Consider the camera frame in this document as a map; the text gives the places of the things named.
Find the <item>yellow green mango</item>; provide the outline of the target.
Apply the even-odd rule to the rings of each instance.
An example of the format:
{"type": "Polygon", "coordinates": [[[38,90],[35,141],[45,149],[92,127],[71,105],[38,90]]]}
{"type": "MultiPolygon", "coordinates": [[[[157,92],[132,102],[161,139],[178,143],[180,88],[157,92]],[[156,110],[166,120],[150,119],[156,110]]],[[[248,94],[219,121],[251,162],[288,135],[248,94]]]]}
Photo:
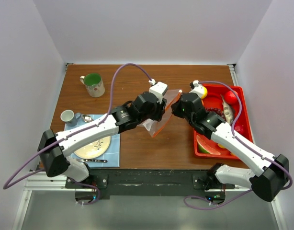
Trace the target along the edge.
{"type": "Polygon", "coordinates": [[[203,90],[204,90],[204,92],[201,97],[202,99],[204,99],[208,95],[208,90],[204,86],[203,86],[203,90]]]}

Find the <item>purple grape bunch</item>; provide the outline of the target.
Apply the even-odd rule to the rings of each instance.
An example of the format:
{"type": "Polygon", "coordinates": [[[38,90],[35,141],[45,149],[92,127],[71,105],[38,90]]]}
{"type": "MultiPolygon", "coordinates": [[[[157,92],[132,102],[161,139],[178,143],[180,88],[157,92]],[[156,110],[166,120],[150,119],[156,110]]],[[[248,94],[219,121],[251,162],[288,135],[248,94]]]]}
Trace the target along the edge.
{"type": "Polygon", "coordinates": [[[218,109],[218,108],[206,108],[205,110],[208,111],[208,112],[215,112],[220,117],[225,118],[224,112],[221,109],[218,109]]]}

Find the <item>yellow star fruit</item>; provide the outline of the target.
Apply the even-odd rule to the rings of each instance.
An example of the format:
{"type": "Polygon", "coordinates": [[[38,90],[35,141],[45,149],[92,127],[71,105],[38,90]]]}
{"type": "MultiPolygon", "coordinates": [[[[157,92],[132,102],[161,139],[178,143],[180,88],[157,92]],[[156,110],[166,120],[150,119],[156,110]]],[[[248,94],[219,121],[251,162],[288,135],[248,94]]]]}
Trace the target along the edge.
{"type": "Polygon", "coordinates": [[[217,144],[218,145],[218,147],[220,147],[220,148],[222,148],[222,149],[225,149],[225,146],[223,146],[223,145],[221,145],[221,144],[217,144]]]}

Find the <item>red pomegranate fruit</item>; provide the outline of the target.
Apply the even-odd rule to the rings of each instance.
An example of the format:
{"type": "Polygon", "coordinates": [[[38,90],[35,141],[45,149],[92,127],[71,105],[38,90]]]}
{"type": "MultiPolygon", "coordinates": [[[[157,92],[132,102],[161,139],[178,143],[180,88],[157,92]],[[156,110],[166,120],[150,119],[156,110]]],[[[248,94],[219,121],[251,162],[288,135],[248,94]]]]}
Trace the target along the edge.
{"type": "Polygon", "coordinates": [[[240,135],[244,135],[244,133],[245,133],[245,128],[244,128],[243,125],[236,124],[236,125],[234,126],[234,130],[235,130],[236,132],[238,132],[240,135]]]}

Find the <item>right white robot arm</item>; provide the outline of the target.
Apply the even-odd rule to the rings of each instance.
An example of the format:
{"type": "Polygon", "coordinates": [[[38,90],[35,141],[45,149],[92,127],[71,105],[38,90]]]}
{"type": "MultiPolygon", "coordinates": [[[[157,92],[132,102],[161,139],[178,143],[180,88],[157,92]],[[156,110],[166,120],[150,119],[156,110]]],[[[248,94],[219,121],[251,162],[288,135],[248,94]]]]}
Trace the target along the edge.
{"type": "Polygon", "coordinates": [[[274,156],[241,136],[215,112],[206,111],[196,93],[183,93],[171,109],[173,115],[185,119],[198,134],[223,145],[247,165],[248,168],[243,169],[215,164],[207,172],[210,187],[240,185],[268,202],[281,190],[291,187],[293,181],[285,156],[274,156]]]}

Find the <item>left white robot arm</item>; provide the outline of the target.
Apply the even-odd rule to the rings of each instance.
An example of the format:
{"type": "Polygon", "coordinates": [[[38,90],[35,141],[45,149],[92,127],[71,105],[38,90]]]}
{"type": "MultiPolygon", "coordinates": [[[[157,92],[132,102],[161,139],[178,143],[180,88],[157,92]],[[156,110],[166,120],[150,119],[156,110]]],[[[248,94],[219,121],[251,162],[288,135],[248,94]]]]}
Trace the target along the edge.
{"type": "Polygon", "coordinates": [[[93,176],[85,163],[70,157],[76,150],[104,137],[113,136],[136,128],[147,119],[160,121],[165,113],[163,93],[144,92],[134,101],[114,108],[99,119],[78,128],[42,134],[38,151],[48,177],[65,175],[74,179],[82,188],[92,185],[93,176]]]}

